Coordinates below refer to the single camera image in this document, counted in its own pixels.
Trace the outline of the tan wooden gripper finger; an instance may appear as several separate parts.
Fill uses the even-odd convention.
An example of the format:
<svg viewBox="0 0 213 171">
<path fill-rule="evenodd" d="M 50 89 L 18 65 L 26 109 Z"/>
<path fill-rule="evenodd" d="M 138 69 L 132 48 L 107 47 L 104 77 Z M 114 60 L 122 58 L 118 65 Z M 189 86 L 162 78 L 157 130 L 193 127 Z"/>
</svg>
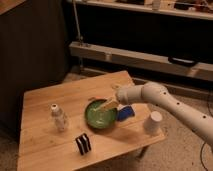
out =
<svg viewBox="0 0 213 171">
<path fill-rule="evenodd" d="M 109 98 L 106 102 L 98 107 L 98 110 L 109 110 L 112 108 L 116 108 L 118 105 L 119 102 L 115 98 Z"/>
</svg>

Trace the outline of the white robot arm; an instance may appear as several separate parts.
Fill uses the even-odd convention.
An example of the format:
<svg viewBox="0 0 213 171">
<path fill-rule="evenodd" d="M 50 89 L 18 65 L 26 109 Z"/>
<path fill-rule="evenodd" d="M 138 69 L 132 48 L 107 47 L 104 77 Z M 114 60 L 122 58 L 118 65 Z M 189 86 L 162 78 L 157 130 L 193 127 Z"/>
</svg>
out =
<svg viewBox="0 0 213 171">
<path fill-rule="evenodd" d="M 213 117 L 177 100 L 168 89 L 156 82 L 143 85 L 113 85 L 115 95 L 101 104 L 98 110 L 109 110 L 121 105 L 150 103 L 168 111 L 198 137 L 213 148 Z"/>
</svg>

